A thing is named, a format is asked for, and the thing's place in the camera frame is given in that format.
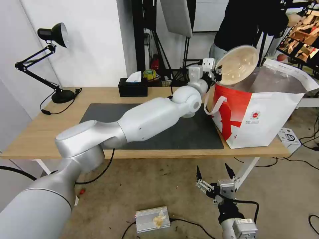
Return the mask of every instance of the printed logo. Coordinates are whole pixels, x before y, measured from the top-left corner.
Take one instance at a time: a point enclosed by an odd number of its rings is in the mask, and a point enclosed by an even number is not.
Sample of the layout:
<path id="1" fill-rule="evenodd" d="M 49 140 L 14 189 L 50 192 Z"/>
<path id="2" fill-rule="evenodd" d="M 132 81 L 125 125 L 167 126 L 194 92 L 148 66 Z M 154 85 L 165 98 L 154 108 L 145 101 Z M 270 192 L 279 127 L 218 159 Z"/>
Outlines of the printed logo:
<path id="1" fill-rule="evenodd" d="M 253 111 L 252 112 L 252 114 L 251 114 L 251 116 L 250 116 L 250 119 L 252 120 L 257 120 L 257 119 L 259 119 L 259 117 L 260 117 L 260 111 Z"/>

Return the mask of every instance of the black tissue box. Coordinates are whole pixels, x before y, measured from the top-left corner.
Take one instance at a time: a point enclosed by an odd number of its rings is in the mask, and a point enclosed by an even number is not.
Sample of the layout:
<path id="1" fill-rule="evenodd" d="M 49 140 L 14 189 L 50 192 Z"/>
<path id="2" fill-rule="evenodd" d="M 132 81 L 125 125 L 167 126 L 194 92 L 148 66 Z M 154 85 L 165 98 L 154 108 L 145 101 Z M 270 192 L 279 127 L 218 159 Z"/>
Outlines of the black tissue box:
<path id="1" fill-rule="evenodd" d="M 125 82 L 127 78 L 121 78 L 119 82 L 120 97 L 147 96 L 147 79 L 142 78 L 141 82 Z"/>

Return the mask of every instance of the concrete floor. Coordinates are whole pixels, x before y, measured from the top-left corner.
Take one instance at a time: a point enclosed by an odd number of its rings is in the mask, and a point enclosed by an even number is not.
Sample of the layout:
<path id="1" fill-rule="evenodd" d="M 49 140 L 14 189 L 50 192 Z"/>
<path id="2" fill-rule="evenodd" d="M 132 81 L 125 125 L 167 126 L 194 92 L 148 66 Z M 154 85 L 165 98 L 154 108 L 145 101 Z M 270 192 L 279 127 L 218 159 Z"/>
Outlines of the concrete floor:
<path id="1" fill-rule="evenodd" d="M 314 109 L 300 108 L 286 127 L 292 128 L 298 137 L 310 136 L 315 118 Z M 304 159 L 319 167 L 319 154 L 305 147 L 300 147 L 291 159 Z M 262 158 L 259 165 L 274 161 Z M 85 187 L 86 192 L 74 208 L 61 238 L 121 238 L 128 223 L 135 220 L 135 211 L 163 205 L 168 207 L 171 217 L 199 223 L 214 237 L 222 238 L 218 209 L 195 187 L 195 174 L 199 165 L 207 182 L 226 179 L 225 162 L 235 172 L 242 165 L 234 158 L 114 160 L 103 177 Z M 97 176 L 106 163 L 86 178 Z M 237 198 L 260 204 L 258 238 L 315 239 L 318 235 L 308 225 L 308 215 L 319 215 L 318 186 L 318 170 L 302 162 L 279 160 L 270 168 L 254 168 Z M 253 218 L 254 205 L 240 204 L 239 209 L 247 218 Z M 313 222 L 319 229 L 319 220 L 314 218 Z M 208 236 L 196 226 L 173 222 L 170 228 L 139 235 L 132 226 L 125 238 L 205 239 Z"/>

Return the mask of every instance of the red object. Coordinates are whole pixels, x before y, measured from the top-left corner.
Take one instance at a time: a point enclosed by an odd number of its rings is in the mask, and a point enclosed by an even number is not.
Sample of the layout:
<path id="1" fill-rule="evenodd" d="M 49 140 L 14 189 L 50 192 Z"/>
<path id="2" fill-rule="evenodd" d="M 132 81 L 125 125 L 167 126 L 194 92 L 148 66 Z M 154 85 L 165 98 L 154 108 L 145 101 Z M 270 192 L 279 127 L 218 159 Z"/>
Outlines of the red object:
<path id="1" fill-rule="evenodd" d="M 312 27 L 311 32 L 313 32 L 313 31 L 316 30 L 317 28 L 318 28 L 317 26 Z"/>
<path id="2" fill-rule="evenodd" d="M 159 59 L 154 59 L 152 61 L 152 69 L 153 70 L 158 70 L 159 69 L 159 67 L 160 67 L 160 63 L 159 62 L 160 62 Z"/>
<path id="3" fill-rule="evenodd" d="M 287 59 L 287 56 L 284 54 L 279 54 L 277 56 L 277 61 L 284 61 L 285 59 Z"/>
<path id="4" fill-rule="evenodd" d="M 245 116 L 252 93 L 229 89 L 220 85 L 215 85 L 213 105 L 220 96 L 227 98 L 219 108 L 222 123 L 222 136 L 225 140 L 232 135 L 232 127 L 240 127 Z"/>

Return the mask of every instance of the beige bowl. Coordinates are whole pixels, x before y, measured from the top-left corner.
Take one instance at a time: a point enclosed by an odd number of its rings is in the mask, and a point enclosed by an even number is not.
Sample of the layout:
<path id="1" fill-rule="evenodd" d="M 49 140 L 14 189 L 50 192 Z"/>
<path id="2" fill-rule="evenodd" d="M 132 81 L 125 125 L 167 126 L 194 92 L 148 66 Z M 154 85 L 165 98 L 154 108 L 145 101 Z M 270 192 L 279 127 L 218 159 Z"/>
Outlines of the beige bowl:
<path id="1" fill-rule="evenodd" d="M 216 68 L 222 67 L 221 85 L 233 85 L 248 77 L 258 64 L 258 51 L 253 46 L 243 45 L 230 50 L 221 58 Z"/>

